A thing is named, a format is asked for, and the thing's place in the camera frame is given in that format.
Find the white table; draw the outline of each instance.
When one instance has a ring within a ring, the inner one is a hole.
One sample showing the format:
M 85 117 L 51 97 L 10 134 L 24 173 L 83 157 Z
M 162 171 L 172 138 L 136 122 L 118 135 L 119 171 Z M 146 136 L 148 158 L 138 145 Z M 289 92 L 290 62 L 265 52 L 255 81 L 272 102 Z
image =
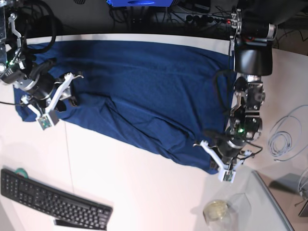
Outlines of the white table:
M 28 43 L 41 43 L 48 39 L 29 39 Z M 224 54 L 228 52 L 227 41 L 205 38 L 139 34 L 57 38 L 58 41 L 77 39 L 151 41 L 194 46 Z M 263 145 L 269 126 L 304 103 L 307 95 L 303 94 L 308 94 L 305 91 L 308 86 L 305 78 L 308 58 L 285 51 L 274 50 L 273 54 L 273 75 L 264 77 L 267 98 L 261 113 L 265 131 L 258 141 Z M 284 88 L 301 92 L 302 97 L 299 100 L 296 95 L 286 95 Z M 0 100 L 13 101 L 11 87 L 0 86 Z M 108 224 L 109 231 L 208 230 L 202 215 L 206 203 L 222 191 L 231 194 L 242 192 L 250 172 L 247 168 L 239 170 L 235 183 L 226 186 L 217 180 L 217 176 L 209 176 L 200 169 L 175 164 L 162 156 L 73 124 L 60 122 L 55 128 L 42 132 L 36 123 L 23 123 L 14 107 L 0 105 L 0 111 L 0 165 L 12 169 L 23 167 L 34 179 L 111 205 L 114 212 Z M 277 179 L 304 168 L 307 162 L 300 159 L 276 164 L 265 151 L 247 164 Z M 255 219 L 250 221 L 248 230 L 283 230 L 282 226 L 279 227 L 280 217 L 275 207 L 262 196 L 265 195 L 262 190 L 258 195 L 254 195 L 252 200 Z M 2 196 L 0 201 L 17 231 L 76 230 L 55 227 L 49 216 Z M 303 222 L 306 220 L 297 220 L 296 225 L 301 226 Z

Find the white cable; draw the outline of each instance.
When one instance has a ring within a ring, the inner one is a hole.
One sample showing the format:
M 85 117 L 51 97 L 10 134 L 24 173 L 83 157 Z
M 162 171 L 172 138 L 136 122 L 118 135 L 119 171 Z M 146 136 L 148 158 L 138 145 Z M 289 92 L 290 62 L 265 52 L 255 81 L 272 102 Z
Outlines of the white cable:
M 308 200 L 307 195 L 306 195 L 305 193 L 303 193 L 303 191 L 306 191 L 306 190 L 303 190 L 303 188 L 305 187 L 305 185 L 308 184 L 308 178 L 306 179 L 306 181 L 305 181 L 304 184 L 301 185 L 301 182 L 302 182 L 304 176 L 305 176 L 307 173 L 308 173 L 308 168 L 306 168 L 306 169 L 303 171 L 302 175 L 300 176 L 299 181 L 298 181 L 298 187 L 297 187 L 298 193 L 302 196 L 302 198 L 303 198 L 304 200 Z
M 306 104 L 305 105 L 301 105 L 301 106 L 293 109 L 291 112 L 289 112 L 288 115 L 286 115 L 286 116 L 282 117 L 280 120 L 278 120 L 276 122 L 276 124 L 272 127 L 272 129 L 269 132 L 270 134 L 274 130 L 274 128 L 277 127 L 275 132 L 274 132 L 274 134 L 270 138 L 268 138 L 268 149 L 269 149 L 269 152 L 270 152 L 270 154 L 272 156 L 277 157 L 277 158 L 278 157 L 282 157 L 285 154 L 287 154 L 289 151 L 293 150 L 297 146 L 297 143 L 299 142 L 301 134 L 302 134 L 302 124 L 301 124 L 301 122 L 299 121 L 298 118 L 296 118 L 295 116 L 292 116 L 291 114 L 293 112 L 295 112 L 296 110 L 298 110 L 299 108 L 306 107 L 306 106 L 308 106 L 308 105 L 306 105 Z M 300 130 L 299 130 L 299 133 L 298 133 L 298 138 L 297 138 L 297 140 L 295 141 L 295 143 L 293 145 L 292 145 L 292 137 L 291 137 L 291 135 L 288 132 L 286 132 L 286 131 L 278 131 L 279 128 L 289 118 L 295 119 L 298 122 L 299 127 L 300 127 Z M 277 145 L 276 145 L 276 142 L 277 142 L 278 139 L 283 141 L 283 147 L 282 148 L 278 148 Z M 306 144 L 305 147 L 303 147 L 299 152 L 297 152 L 295 155 L 291 156 L 290 158 L 287 158 L 287 159 L 284 159 L 284 160 L 274 159 L 274 161 L 284 162 L 284 161 L 291 160 L 292 158 L 294 158 L 298 154 L 300 154 L 302 151 L 304 151 L 307 147 L 308 147 L 308 143 Z

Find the metal bracket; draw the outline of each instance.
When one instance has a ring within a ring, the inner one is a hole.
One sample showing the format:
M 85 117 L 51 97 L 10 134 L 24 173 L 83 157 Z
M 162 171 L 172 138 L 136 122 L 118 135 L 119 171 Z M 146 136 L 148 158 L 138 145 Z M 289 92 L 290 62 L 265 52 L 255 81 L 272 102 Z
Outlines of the metal bracket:
M 224 164 L 222 160 L 219 158 L 219 156 L 216 154 L 216 152 L 208 146 L 207 141 L 201 141 L 199 144 L 195 144 L 194 146 L 196 145 L 201 146 L 219 166 L 218 179 L 220 181 L 228 181 L 233 183 L 236 174 L 235 170 L 244 162 L 244 160 L 240 160 L 232 169 L 230 169 L 230 166 Z M 245 156 L 250 156 L 252 152 L 245 151 L 244 154 Z
M 69 85 L 71 84 L 72 80 L 78 77 L 83 77 L 83 76 L 82 75 L 74 76 L 72 73 L 65 74 L 64 82 L 58 87 L 51 101 L 47 100 L 49 105 L 48 107 L 45 108 L 44 114 L 41 114 L 37 108 L 29 104 L 30 97 L 28 95 L 22 96 L 21 101 L 27 104 L 27 107 L 37 115 L 36 120 L 38 121 L 38 123 L 40 124 L 40 127 L 43 130 L 49 127 L 53 127 L 59 122 L 59 118 L 56 114 L 55 107 L 58 101 L 60 100 L 60 98 L 62 97 L 62 94 L 65 92 L 67 88 L 69 88 Z
M 0 0 L 0 7 L 6 6 L 8 2 L 6 0 Z
M 15 20 L 17 18 L 17 15 L 15 13 L 11 13 L 9 17 L 9 24 L 12 28 L 12 33 L 17 36 L 17 47 L 21 48 L 21 34 L 16 30 L 15 28 Z

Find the blue cloth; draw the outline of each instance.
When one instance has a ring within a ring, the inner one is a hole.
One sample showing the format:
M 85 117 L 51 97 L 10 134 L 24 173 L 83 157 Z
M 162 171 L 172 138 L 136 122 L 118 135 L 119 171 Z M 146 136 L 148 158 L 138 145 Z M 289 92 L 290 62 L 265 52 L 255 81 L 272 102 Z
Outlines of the blue cloth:
M 57 58 L 50 71 L 54 77 L 78 71 L 85 77 L 74 80 L 80 106 L 65 101 L 67 111 L 58 113 L 62 120 L 216 173 L 210 169 L 210 156 L 193 143 L 206 139 L 204 129 L 224 130 L 227 119 L 213 75 L 227 69 L 226 55 L 150 42 L 64 41 L 37 57 L 37 63 Z M 234 81 L 235 75 L 229 78 Z M 226 99 L 225 77 L 219 84 Z M 14 93 L 19 102 L 24 92 Z M 24 121 L 35 121 L 28 108 L 16 110 Z

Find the black keyboard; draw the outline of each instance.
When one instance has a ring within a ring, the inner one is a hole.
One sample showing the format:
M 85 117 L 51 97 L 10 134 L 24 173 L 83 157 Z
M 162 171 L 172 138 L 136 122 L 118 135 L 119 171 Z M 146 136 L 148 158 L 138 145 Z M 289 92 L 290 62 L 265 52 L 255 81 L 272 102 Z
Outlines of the black keyboard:
M 53 189 L 7 169 L 1 170 L 1 194 L 80 228 L 106 230 L 112 213 L 109 206 Z

